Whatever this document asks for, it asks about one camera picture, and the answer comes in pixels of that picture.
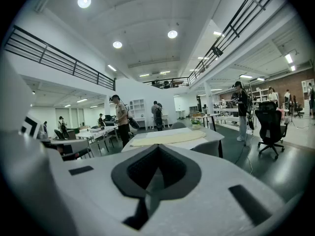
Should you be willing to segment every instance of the table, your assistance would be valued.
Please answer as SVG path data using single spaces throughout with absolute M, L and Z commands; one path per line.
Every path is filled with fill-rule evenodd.
M 104 136 L 104 135 L 106 135 L 106 133 L 115 131 L 115 137 L 116 137 L 116 140 L 117 140 L 117 143 L 118 143 L 119 140 L 118 140 L 118 135 L 117 135 L 117 131 L 116 131 L 117 128 L 118 128 L 118 126 L 108 126 L 108 127 L 104 127 L 104 129 L 99 130 L 97 132 L 86 131 L 86 132 L 82 132 L 82 133 L 76 134 L 76 137 L 78 137 L 79 139 L 86 138 L 88 140 L 89 148 L 91 150 L 92 156 L 94 157 L 94 154 L 92 152 L 92 148 L 91 148 L 91 145 L 89 143 L 89 140 L 91 140 L 91 141 L 94 140 L 95 141 L 96 138 Z
M 192 127 L 186 127 L 186 128 L 178 128 L 178 129 L 170 129 L 170 130 L 163 130 L 163 131 L 138 134 L 135 137 L 133 137 L 126 144 L 126 146 L 123 148 L 122 152 L 126 152 L 126 151 L 130 151 L 130 150 L 134 150 L 134 149 L 139 148 L 139 147 L 130 146 L 130 144 L 133 142 L 134 139 L 143 139 L 143 138 L 152 137 L 152 136 L 168 136 L 168 135 L 173 135 L 173 134 L 186 133 L 186 132 L 190 132 L 190 131 L 194 131 L 194 130 L 195 129 L 192 129 Z M 202 144 L 202 143 L 205 143 L 205 142 L 219 141 L 219 157 L 223 158 L 221 140 L 224 138 L 224 136 L 219 134 L 216 131 L 209 129 L 209 128 L 201 127 L 199 130 L 201 130 L 202 132 L 205 132 L 207 136 L 204 138 L 200 138 L 200 139 L 196 139 L 196 140 L 192 140 L 192 141 L 175 143 L 175 144 L 170 144 L 170 145 L 175 146 L 175 147 L 180 147 L 180 148 L 192 149 L 195 146 Z

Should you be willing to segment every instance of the woman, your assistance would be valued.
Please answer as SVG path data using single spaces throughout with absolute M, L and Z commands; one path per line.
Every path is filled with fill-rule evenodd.
M 247 112 L 247 102 L 248 96 L 243 90 L 242 83 L 237 81 L 235 87 L 238 92 L 238 116 L 240 119 L 240 131 L 239 137 L 236 139 L 239 142 L 245 141 L 246 138 L 246 112 Z
M 118 95 L 113 95 L 112 101 L 116 104 L 116 118 L 118 118 L 118 130 L 123 141 L 123 147 L 129 142 L 128 112 L 125 105 L 120 102 Z

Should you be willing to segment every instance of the backpack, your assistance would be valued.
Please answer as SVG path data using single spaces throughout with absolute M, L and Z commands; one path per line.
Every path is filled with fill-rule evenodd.
M 162 111 L 161 108 L 156 108 L 155 109 L 155 121 L 156 121 L 156 126 L 157 128 L 162 128 L 163 126 L 163 121 L 162 121 Z

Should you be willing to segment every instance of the desk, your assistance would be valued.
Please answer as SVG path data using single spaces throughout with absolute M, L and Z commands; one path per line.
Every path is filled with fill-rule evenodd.
M 174 146 L 174 147 L 192 149 L 195 146 L 202 144 L 202 143 L 205 143 L 205 142 L 219 141 L 219 157 L 223 158 L 221 140 L 224 138 L 224 136 L 219 134 L 216 131 L 213 131 L 211 129 L 204 128 L 204 127 L 201 127 L 199 130 L 201 130 L 202 132 L 205 132 L 207 136 L 204 138 L 200 138 L 200 139 L 196 139 L 196 140 L 192 140 L 192 141 L 169 144 L 169 145 Z M 171 130 L 163 130 L 163 131 L 138 134 L 135 137 L 133 137 L 126 144 L 126 146 L 123 148 L 122 152 L 126 152 L 126 151 L 130 151 L 130 150 L 134 150 L 136 148 L 139 148 L 139 147 L 130 146 L 130 144 L 133 142 L 134 139 L 143 139 L 143 138 L 152 137 L 152 136 L 168 136 L 168 135 L 186 133 L 186 132 L 191 132 L 191 131 L 194 131 L 194 129 L 192 129 L 192 127 L 186 127 L 186 128 L 178 128 L 178 129 L 171 129 Z

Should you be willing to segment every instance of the black office chair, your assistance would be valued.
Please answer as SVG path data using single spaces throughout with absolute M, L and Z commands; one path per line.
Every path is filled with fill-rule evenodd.
M 269 108 L 271 107 L 274 102 L 267 102 L 266 106 L 262 106 L 262 108 Z M 289 124 L 289 119 L 287 118 L 285 120 L 285 126 L 281 126 L 281 116 L 282 113 L 277 110 L 256 110 L 255 115 L 257 116 L 260 124 L 261 124 L 261 129 L 260 129 L 260 137 L 262 138 L 262 142 L 258 143 L 258 147 L 260 147 L 261 144 L 266 144 L 267 146 L 263 148 L 262 150 L 259 151 L 259 155 L 261 153 L 268 149 L 272 148 L 274 152 L 276 153 L 275 160 L 278 158 L 278 153 L 276 151 L 275 147 L 281 147 L 281 152 L 284 151 L 284 147 L 282 145 L 275 144 L 276 142 L 280 141 L 281 138 L 285 137 L 286 135 L 286 130 L 287 130 L 287 125 Z

